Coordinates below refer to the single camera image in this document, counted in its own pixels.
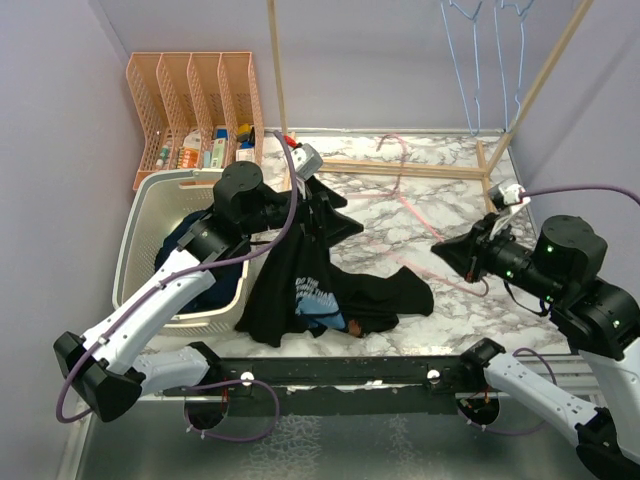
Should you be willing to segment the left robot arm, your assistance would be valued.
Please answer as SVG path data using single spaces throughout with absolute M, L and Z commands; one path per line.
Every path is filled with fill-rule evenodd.
M 189 302 L 209 290 L 232 266 L 257 257 L 253 235 L 310 220 L 331 245 L 363 231 L 340 213 L 345 200 L 316 184 L 311 193 L 277 193 L 261 168 L 248 161 L 226 167 L 213 187 L 213 202 L 179 239 L 158 271 L 123 305 L 82 335 L 63 333 L 53 349 L 65 378 L 90 412 L 104 422 L 126 413 L 140 397 L 171 388 L 206 395 L 220 385 L 219 357 L 204 343 L 143 354 L 147 343 Z

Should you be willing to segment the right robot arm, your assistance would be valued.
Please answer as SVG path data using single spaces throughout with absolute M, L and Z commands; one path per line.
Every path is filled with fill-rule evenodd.
M 556 215 L 528 249 L 499 221 L 490 213 L 431 250 L 469 283 L 495 275 L 536 297 L 590 367 L 606 404 L 572 396 L 488 338 L 462 354 L 461 383 L 472 391 L 488 385 L 528 407 L 569 441 L 595 477 L 638 478 L 639 305 L 600 278 L 606 241 L 583 219 Z

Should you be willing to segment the black t shirt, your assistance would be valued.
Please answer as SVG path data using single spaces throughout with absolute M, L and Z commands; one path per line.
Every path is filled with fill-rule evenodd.
M 336 330 L 362 338 L 394 329 L 401 315 L 433 311 L 430 286 L 411 269 L 388 277 L 345 272 L 324 240 L 305 237 L 296 219 L 267 254 L 235 330 L 277 348 L 287 333 Z

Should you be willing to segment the light blue wire hanger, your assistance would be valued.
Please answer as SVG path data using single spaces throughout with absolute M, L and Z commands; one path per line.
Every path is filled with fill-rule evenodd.
M 534 0 L 495 1 L 492 7 L 505 133 L 514 131 L 523 108 L 527 19 L 534 5 Z

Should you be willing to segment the pink hanger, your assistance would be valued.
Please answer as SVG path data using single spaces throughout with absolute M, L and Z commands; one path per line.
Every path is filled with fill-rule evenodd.
M 395 183 L 393 188 L 388 192 L 375 193 L 375 194 L 348 194 L 348 199 L 357 199 L 357 200 L 377 200 L 377 199 L 390 199 L 396 200 L 401 203 L 401 205 L 408 210 L 426 229 L 436 240 L 443 240 L 443 237 L 440 233 L 418 212 L 418 210 L 412 206 L 408 200 L 402 195 L 401 192 L 401 180 L 404 175 L 405 165 L 410 158 L 408 145 L 406 141 L 396 133 L 386 133 L 384 134 L 376 145 L 376 151 L 379 152 L 384 145 L 384 143 L 388 140 L 396 140 L 401 147 L 401 157 L 400 157 L 400 167 L 399 172 L 395 176 Z M 483 292 L 474 291 L 468 287 L 464 287 L 462 284 L 454 283 L 447 279 L 446 277 L 437 275 L 434 272 L 431 272 L 423 267 L 417 268 L 420 274 L 425 275 L 430 280 L 435 280 L 443 285 L 449 286 L 455 290 L 470 294 L 477 298 L 485 298 L 490 292 L 490 286 L 486 280 L 482 280 L 481 284 L 484 286 Z

